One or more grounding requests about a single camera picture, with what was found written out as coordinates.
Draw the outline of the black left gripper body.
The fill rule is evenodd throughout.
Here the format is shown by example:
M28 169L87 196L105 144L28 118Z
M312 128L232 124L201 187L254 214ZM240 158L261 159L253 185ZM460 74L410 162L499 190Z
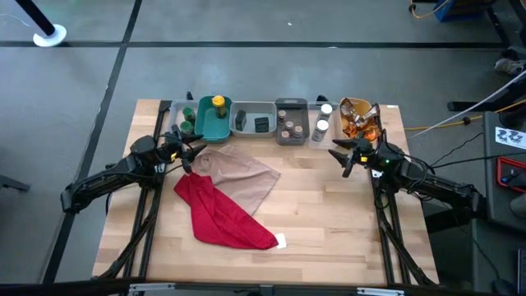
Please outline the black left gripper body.
M153 166L172 164L184 156L184 140L178 134L162 134L153 139Z

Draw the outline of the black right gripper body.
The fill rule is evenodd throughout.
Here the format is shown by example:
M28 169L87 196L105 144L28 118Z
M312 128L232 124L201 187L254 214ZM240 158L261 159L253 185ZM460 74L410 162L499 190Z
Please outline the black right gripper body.
M355 157L357 164L377 172L392 173L399 164L406 160L403 151L398 146L386 141L381 141L376 148L370 142L370 150L355 149L355 152L358 154Z

